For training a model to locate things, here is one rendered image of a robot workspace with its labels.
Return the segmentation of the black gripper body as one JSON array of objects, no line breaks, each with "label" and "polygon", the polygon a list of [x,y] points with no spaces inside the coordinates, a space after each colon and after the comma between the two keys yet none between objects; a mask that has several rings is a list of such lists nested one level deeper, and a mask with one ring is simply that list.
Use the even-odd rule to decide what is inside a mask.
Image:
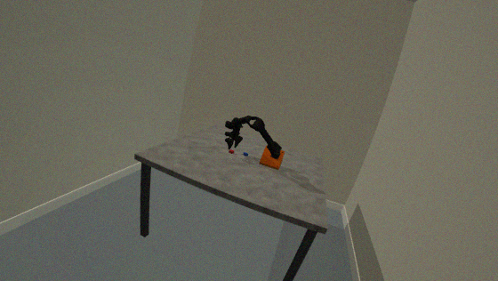
[{"label": "black gripper body", "polygon": [[232,135],[230,138],[226,138],[225,141],[228,142],[228,143],[233,143],[235,140],[238,140],[238,141],[242,141],[243,138],[241,136],[239,136],[239,132],[231,132]]}]

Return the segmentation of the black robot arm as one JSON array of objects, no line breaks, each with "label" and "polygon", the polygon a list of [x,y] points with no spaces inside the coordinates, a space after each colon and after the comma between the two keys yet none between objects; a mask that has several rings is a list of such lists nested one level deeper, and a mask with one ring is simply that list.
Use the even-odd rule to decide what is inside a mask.
[{"label": "black robot arm", "polygon": [[[253,125],[251,125],[249,122],[251,120],[255,120]],[[271,157],[275,159],[279,159],[281,155],[281,147],[280,145],[273,141],[271,137],[269,136],[268,132],[265,129],[265,124],[263,120],[257,116],[245,116],[241,118],[234,117],[233,120],[226,121],[225,127],[229,129],[233,129],[233,132],[239,132],[240,128],[242,128],[242,124],[249,124],[251,128],[253,128],[255,131],[259,132],[263,139],[268,143],[268,150],[270,151]]]}]

